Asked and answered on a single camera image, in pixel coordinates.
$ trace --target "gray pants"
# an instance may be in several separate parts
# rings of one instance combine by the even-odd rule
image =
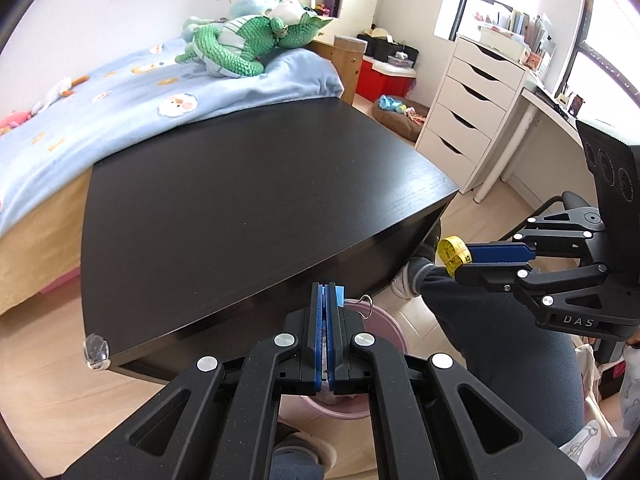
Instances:
[[[443,267],[420,288],[466,368],[556,446],[584,426],[582,380],[567,334],[542,330],[509,294],[462,286]],[[304,453],[273,457],[270,480],[319,480]]]

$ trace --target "green dragon plush toy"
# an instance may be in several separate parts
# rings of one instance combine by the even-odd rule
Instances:
[[[305,46],[329,21],[297,2],[283,2],[266,15],[241,16],[222,26],[190,18],[183,37],[192,39],[175,61],[203,63],[215,77],[260,75],[264,72],[260,56],[276,46]]]

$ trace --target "yellow measuring tape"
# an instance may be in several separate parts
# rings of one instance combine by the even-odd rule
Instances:
[[[471,263],[471,253],[465,243],[457,236],[443,238],[438,243],[438,256],[447,267],[447,272],[453,278],[460,265]]]

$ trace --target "brown cushion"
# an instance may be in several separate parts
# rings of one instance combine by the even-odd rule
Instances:
[[[415,109],[415,112],[422,117],[426,117],[429,113],[428,107],[415,101],[411,101],[411,99],[407,99],[406,97],[388,97],[391,97],[396,101],[400,101],[402,104],[405,104],[407,108],[413,107]],[[392,110],[383,110],[382,108],[380,108],[380,99],[373,103],[371,115],[373,115],[373,118],[380,124],[386,126],[392,132],[395,132],[399,136],[404,137],[407,140],[411,140],[412,142],[418,140],[418,136],[420,135],[422,126],[420,124],[414,123],[409,117],[404,114],[399,114],[398,112]]]

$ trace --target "blue bedspread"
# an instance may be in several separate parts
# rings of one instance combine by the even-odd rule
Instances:
[[[183,51],[177,39],[113,61],[0,137],[0,237],[97,161],[141,140],[236,110],[342,92],[331,63],[307,50],[275,52],[264,74],[240,79],[175,64]]]

